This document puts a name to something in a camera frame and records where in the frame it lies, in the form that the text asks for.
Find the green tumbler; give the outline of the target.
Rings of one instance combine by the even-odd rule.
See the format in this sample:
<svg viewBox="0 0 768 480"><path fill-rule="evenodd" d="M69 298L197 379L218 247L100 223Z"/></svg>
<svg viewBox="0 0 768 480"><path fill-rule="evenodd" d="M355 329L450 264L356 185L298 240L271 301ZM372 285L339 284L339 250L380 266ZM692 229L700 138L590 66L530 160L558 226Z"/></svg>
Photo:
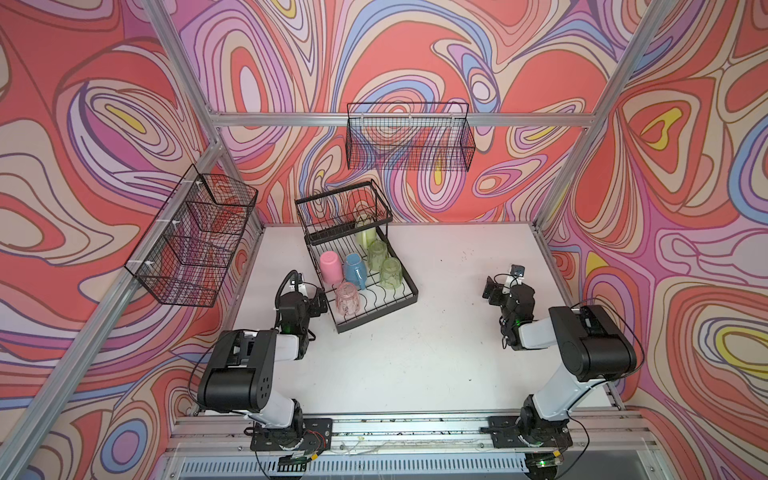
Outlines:
<svg viewBox="0 0 768 480"><path fill-rule="evenodd" d="M372 272L379 272L383 263L389 258L387 243L383 240L374 240L367 250L367 264Z"/></svg>
<svg viewBox="0 0 768 480"><path fill-rule="evenodd" d="M402 264L398 258L389 257L382 262L380 284L388 290L398 289L403 282Z"/></svg>

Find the white mug blue handle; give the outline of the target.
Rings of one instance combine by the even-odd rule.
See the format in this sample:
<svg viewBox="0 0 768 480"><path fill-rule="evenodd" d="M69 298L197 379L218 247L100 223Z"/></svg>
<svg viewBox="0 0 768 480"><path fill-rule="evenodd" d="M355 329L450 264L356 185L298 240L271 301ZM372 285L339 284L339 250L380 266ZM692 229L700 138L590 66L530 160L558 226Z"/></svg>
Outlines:
<svg viewBox="0 0 768 480"><path fill-rule="evenodd" d="M358 253L349 253L344 260L344 278L353 284L358 290L366 288L367 267L364 259Z"/></svg>

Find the cream mug green handle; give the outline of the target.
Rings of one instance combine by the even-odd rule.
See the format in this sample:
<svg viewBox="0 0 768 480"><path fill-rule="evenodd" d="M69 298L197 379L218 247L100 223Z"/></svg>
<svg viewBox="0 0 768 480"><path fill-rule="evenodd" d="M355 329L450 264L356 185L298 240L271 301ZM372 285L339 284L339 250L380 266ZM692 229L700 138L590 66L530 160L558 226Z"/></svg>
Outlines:
<svg viewBox="0 0 768 480"><path fill-rule="evenodd" d="M361 217L355 222L355 227L359 228L359 231L355 233L357 243L365 251L378 239L374 223L374 219L369 217Z"/></svg>

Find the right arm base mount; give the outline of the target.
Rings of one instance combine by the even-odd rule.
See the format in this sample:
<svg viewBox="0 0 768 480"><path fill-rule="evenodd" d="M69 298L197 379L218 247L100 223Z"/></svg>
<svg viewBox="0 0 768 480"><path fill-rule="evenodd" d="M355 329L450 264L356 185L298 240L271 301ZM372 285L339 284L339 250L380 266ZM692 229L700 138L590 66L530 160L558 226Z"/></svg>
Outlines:
<svg viewBox="0 0 768 480"><path fill-rule="evenodd" d="M521 420L519 416L490 416L482 434L490 436L496 449L533 448L565 450L573 445L566 421Z"/></svg>

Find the pink plastic cup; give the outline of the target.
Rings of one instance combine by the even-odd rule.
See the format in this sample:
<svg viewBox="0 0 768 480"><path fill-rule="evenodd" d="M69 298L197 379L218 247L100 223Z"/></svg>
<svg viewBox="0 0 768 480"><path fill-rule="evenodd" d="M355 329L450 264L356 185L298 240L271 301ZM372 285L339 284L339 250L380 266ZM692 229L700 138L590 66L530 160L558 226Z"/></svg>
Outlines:
<svg viewBox="0 0 768 480"><path fill-rule="evenodd" d="M319 266L322 279L329 285L337 285L344 281L343 262L338 253L325 251L320 255Z"/></svg>

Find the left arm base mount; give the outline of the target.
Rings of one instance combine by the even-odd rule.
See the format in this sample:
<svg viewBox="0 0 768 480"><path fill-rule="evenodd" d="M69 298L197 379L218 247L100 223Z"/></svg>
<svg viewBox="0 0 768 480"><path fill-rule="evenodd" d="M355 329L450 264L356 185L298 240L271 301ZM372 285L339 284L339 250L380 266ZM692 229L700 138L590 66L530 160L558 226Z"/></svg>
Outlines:
<svg viewBox="0 0 768 480"><path fill-rule="evenodd" d="M331 446L333 420L325 417L295 420L282 429L267 429L253 423L243 433L250 438L250 449L254 452L320 454Z"/></svg>

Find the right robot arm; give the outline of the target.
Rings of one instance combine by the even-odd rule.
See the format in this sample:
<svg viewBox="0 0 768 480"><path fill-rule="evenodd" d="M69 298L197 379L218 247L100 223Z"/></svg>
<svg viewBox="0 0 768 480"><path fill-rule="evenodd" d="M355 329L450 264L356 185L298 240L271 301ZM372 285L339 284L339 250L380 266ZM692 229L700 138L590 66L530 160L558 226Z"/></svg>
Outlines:
<svg viewBox="0 0 768 480"><path fill-rule="evenodd" d="M489 276L482 293L498 306L502 346L515 351L555 347L561 364L539 391L524 401L517 424L522 429L557 428L572 408L604 383L620 380L638 367L635 347L598 305L555 306L535 319L535 290L511 274Z"/></svg>

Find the clear pink tumbler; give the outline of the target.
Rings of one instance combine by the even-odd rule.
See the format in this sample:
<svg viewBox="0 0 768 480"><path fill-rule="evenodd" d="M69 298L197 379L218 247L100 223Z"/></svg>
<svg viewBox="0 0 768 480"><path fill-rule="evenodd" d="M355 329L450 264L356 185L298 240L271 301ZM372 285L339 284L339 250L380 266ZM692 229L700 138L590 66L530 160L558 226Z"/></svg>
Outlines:
<svg viewBox="0 0 768 480"><path fill-rule="evenodd" d="M358 287L348 281L342 282L336 288L336 309L344 319L357 315L360 309L360 294Z"/></svg>

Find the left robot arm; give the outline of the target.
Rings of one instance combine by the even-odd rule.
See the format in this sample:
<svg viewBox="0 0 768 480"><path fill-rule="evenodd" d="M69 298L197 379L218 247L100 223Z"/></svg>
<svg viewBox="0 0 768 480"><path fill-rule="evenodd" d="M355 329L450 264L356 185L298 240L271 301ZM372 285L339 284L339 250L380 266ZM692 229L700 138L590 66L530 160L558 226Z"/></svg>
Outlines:
<svg viewBox="0 0 768 480"><path fill-rule="evenodd" d="M323 290L311 298L300 290L277 296L276 325L228 330L213 347L197 389L205 411L241 414L265 430L305 431L300 403L275 389L275 365L304 358L315 339L310 320L328 311Z"/></svg>

